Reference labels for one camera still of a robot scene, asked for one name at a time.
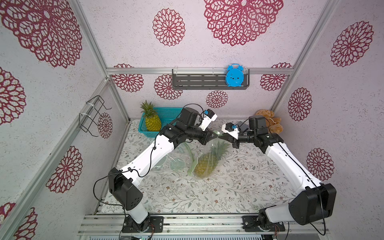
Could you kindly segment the zip-top bag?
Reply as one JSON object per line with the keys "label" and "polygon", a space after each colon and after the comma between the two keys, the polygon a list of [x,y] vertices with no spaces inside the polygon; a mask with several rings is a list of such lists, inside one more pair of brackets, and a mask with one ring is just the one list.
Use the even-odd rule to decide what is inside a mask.
{"label": "zip-top bag", "polygon": [[214,131],[215,139],[206,145],[195,146],[186,144],[190,157],[187,174],[195,179],[205,179],[212,176],[232,151],[232,144],[220,139],[221,131]]}
{"label": "zip-top bag", "polygon": [[179,145],[171,153],[163,157],[154,167],[151,172],[175,172],[188,170],[195,157],[189,143]]}

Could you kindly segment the greenish pineapple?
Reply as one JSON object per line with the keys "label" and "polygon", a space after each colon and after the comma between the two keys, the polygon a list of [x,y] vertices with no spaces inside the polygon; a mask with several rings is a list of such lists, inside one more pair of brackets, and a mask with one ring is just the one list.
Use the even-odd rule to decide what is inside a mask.
{"label": "greenish pineapple", "polygon": [[212,175],[220,161],[228,154],[230,144],[225,141],[218,141],[210,144],[207,152],[198,158],[198,163],[194,168],[194,174],[198,178],[206,178]]}

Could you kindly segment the yellow pineapple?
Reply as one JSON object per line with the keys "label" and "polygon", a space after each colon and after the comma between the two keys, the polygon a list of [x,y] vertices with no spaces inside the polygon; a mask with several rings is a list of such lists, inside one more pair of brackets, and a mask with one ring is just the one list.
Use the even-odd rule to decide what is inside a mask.
{"label": "yellow pineapple", "polygon": [[162,122],[152,102],[144,101],[141,104],[142,113],[146,122],[146,128],[150,132],[159,132],[162,128]]}

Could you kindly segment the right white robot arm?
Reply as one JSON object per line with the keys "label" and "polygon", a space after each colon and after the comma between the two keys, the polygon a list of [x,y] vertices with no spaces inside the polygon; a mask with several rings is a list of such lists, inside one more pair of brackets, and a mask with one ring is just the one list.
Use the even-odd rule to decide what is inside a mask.
{"label": "right white robot arm", "polygon": [[239,125],[226,123],[220,139],[238,149],[241,143],[259,148],[280,168],[295,190],[295,198],[287,204],[261,209],[256,225],[263,231],[271,230],[280,222],[295,222],[301,226],[324,221],[333,214],[337,190],[332,184],[324,184],[310,173],[291,153],[284,140],[267,127],[263,116],[248,118],[249,129],[242,131]]}

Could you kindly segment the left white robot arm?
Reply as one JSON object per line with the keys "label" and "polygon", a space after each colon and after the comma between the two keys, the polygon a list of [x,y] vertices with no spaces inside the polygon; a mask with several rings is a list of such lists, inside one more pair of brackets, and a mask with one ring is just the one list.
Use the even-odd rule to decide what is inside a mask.
{"label": "left white robot arm", "polygon": [[109,171],[106,176],[109,192],[118,201],[116,205],[122,207],[125,213],[124,233],[156,231],[142,202],[143,193],[139,189],[142,180],[161,159],[187,140],[196,140],[206,145],[215,139],[217,134],[209,129],[209,125],[217,117],[211,109],[199,113],[188,106],[183,107],[179,115],[165,125],[154,141],[131,163]]}

